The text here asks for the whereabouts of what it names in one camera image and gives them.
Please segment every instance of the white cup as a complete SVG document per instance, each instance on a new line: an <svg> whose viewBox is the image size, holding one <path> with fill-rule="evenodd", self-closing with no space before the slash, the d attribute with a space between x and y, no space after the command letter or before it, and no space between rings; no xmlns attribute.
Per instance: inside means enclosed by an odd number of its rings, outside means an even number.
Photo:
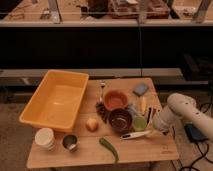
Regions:
<svg viewBox="0 0 213 171"><path fill-rule="evenodd" d="M36 132L35 143L44 149L51 150L55 144L54 132L50 128L42 128Z"/></svg>

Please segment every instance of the floor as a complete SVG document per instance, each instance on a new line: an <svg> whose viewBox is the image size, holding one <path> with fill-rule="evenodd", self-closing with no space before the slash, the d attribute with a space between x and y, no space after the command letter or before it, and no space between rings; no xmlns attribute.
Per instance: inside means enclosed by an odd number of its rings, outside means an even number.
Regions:
<svg viewBox="0 0 213 171"><path fill-rule="evenodd" d="M168 95L174 90L158 90L158 95L162 105L165 105ZM194 97L197 102L203 103L209 101L209 93L205 90L179 90L179 92ZM1 171L27 171L26 161L30 146L32 143L35 129L31 126L19 123L18 117L23 110L26 102L32 94L18 94L12 98L6 99L5 94L0 93L0 170ZM189 143L183 129L183 123L186 120L178 120L174 124L175 141L180 154L180 161L185 165L189 165L194 159L199 157L200 153L194 144ZM210 152L208 158L213 159L213 144L210 144ZM199 170L210 171L213 170L213 165L208 163L205 159L200 160L196 165ZM80 168L59 168L60 171L105 171L105 170L124 170L124 171L175 171L180 169L180 162L178 161L163 161L152 163L149 169L143 168L141 164L135 165L118 165L118 166L99 166L99 167L80 167ZM45 171L47 169L37 169L38 171Z"/></svg>

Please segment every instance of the potato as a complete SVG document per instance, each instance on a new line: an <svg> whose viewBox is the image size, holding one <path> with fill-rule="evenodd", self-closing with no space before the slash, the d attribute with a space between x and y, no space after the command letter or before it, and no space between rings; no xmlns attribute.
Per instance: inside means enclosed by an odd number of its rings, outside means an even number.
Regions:
<svg viewBox="0 0 213 171"><path fill-rule="evenodd" d="M86 122L86 128L91 132L96 131L98 128L98 121L94 118L89 118Z"/></svg>

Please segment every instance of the yellow plastic bin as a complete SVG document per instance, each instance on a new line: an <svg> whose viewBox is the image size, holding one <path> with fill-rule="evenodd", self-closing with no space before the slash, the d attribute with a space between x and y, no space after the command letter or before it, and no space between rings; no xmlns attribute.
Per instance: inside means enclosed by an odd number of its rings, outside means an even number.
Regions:
<svg viewBox="0 0 213 171"><path fill-rule="evenodd" d="M71 132L88 79L84 73L49 70L21 113L20 122Z"/></svg>

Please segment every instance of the green vegetable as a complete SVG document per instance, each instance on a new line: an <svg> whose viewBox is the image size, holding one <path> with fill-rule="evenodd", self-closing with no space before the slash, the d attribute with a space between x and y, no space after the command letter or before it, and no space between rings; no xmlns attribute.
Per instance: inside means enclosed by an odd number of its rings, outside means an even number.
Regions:
<svg viewBox="0 0 213 171"><path fill-rule="evenodd" d="M117 163L119 160L119 157L118 157L118 153L117 153L116 149L113 147L113 145L109 141L107 141L105 138L100 138L99 143L112 152L112 154L115 157L114 163Z"/></svg>

